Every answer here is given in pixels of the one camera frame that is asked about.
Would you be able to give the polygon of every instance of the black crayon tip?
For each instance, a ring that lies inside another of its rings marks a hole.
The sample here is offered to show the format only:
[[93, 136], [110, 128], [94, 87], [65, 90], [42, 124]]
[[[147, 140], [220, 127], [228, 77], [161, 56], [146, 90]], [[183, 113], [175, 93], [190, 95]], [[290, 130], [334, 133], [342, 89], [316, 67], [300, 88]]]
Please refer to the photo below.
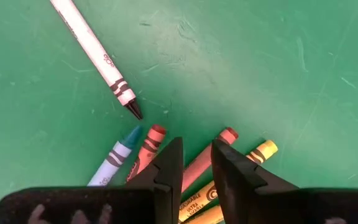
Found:
[[130, 102], [125, 105], [127, 109], [129, 109], [130, 112], [132, 112], [137, 119], [143, 119], [142, 112], [140, 110], [139, 105], [136, 102], [136, 99], [131, 100]]

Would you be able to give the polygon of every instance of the green surface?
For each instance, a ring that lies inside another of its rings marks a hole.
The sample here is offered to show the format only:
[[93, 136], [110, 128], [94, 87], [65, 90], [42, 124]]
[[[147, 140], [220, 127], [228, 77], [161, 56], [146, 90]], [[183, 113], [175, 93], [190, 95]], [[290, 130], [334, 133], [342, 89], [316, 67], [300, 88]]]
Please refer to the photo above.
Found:
[[[273, 139], [264, 167], [300, 187], [358, 187], [358, 0], [75, 2], [186, 164], [232, 126], [242, 152]], [[49, 1], [0, 0], [0, 198], [85, 185], [137, 124]]]

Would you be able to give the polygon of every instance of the crayon tip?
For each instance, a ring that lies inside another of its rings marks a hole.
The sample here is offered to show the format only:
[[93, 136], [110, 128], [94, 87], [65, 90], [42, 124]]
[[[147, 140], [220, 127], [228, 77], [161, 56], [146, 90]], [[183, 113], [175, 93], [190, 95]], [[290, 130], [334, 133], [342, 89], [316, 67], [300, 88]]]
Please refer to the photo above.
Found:
[[142, 127], [140, 125], [136, 126], [130, 134], [126, 138], [124, 138], [122, 141], [120, 141], [121, 144], [123, 144], [128, 149], [133, 149], [139, 140], [140, 134], [142, 134]]
[[142, 112], [140, 110], [139, 105], [136, 102], [136, 99], [131, 100], [128, 102], [125, 107], [129, 109], [130, 112], [132, 112], [137, 119], [143, 119]]

